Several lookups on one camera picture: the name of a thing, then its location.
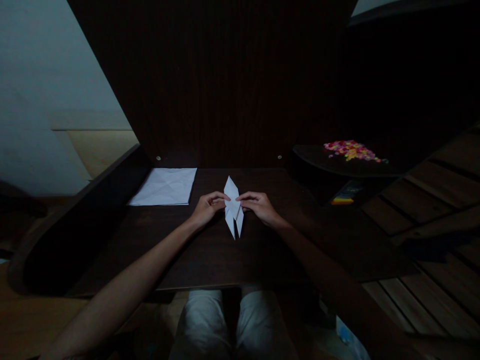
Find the forearm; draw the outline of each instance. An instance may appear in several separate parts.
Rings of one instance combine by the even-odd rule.
[[[111,336],[152,290],[197,227],[184,222],[112,279],[55,339],[42,359],[85,354]]]
[[[358,336],[372,359],[411,359],[415,351],[407,336],[338,263],[285,220],[275,230],[295,253],[322,297]]]

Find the small pile of paper stars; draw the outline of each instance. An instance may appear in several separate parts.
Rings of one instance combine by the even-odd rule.
[[[327,150],[334,151],[335,155],[345,156],[346,161],[357,158],[366,161],[373,160],[377,163],[389,163],[387,159],[379,159],[373,151],[368,149],[365,145],[356,142],[355,140],[334,141],[325,143],[323,146],[325,147],[325,152],[327,152]]]

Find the colorful object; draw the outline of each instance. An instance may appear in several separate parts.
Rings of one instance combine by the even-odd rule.
[[[332,205],[350,205],[354,202],[353,199],[342,199],[342,198],[334,198],[330,204]]]
[[[355,140],[328,142],[323,144],[323,146],[326,150],[334,151],[335,155],[343,155],[346,157],[346,161],[357,158],[366,161],[372,160],[377,163],[389,163],[387,159],[379,159],[372,150],[368,149],[365,145],[356,142]],[[334,156],[333,154],[330,154],[328,157],[333,158]]]
[[[363,186],[357,180],[350,180],[330,202],[332,205],[350,205],[354,202],[352,199],[357,193],[362,191]]]

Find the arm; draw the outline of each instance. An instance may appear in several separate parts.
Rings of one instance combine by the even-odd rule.
[[[362,286],[283,219],[266,194],[249,191],[236,200],[280,235],[300,260],[325,302],[360,339],[372,359],[415,359],[416,356],[421,359],[407,336]]]
[[[41,359],[83,355],[108,339],[152,290],[187,241],[225,208],[230,198],[213,192],[200,198],[193,214],[145,255],[113,278],[62,330]]]

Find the person's left hand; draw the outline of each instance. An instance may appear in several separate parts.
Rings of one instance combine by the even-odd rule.
[[[197,227],[197,231],[203,229],[217,211],[225,208],[225,201],[230,201],[230,198],[220,191],[201,196],[188,221]]]

